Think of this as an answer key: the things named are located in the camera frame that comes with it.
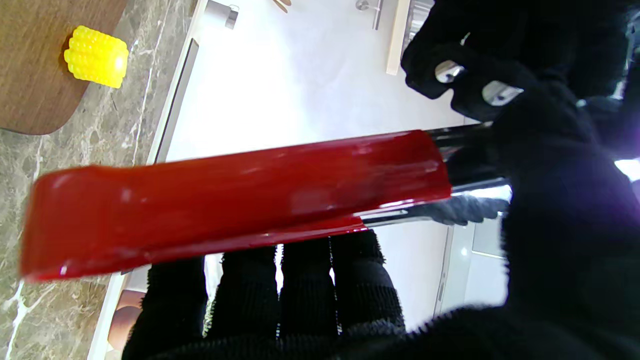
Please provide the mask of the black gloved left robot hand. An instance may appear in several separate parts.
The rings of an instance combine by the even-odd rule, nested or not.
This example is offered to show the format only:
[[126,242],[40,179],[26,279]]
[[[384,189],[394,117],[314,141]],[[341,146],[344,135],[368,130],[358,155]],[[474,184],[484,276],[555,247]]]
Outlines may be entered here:
[[501,105],[483,89],[500,82],[527,95],[558,82],[579,100],[612,96],[624,79],[637,0],[437,0],[401,57],[409,88],[480,122]]

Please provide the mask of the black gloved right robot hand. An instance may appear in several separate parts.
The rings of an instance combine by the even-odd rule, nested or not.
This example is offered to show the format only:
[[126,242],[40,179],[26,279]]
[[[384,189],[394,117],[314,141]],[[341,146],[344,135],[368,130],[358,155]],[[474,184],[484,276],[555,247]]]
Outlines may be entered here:
[[202,334],[204,258],[154,264],[124,360],[637,360],[639,201],[559,80],[535,82],[494,122],[513,191],[499,306],[407,332],[377,235],[227,252]]

